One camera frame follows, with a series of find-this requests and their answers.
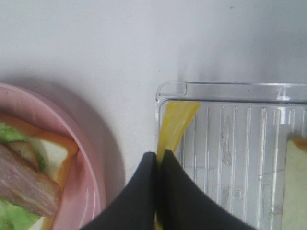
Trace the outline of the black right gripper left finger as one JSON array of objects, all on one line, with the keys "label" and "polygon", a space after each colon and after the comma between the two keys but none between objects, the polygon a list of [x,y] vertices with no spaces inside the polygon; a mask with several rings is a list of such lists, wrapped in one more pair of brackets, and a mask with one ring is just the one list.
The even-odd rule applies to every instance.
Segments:
[{"label": "black right gripper left finger", "polygon": [[112,203],[84,230],[154,230],[157,161],[144,153],[134,175]]}]

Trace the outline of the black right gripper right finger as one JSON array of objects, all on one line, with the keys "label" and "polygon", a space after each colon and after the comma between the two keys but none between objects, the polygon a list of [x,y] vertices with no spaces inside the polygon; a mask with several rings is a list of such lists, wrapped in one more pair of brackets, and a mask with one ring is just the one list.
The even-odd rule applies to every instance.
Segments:
[{"label": "black right gripper right finger", "polygon": [[161,217],[165,230],[253,230],[202,192],[166,150],[161,165]]}]

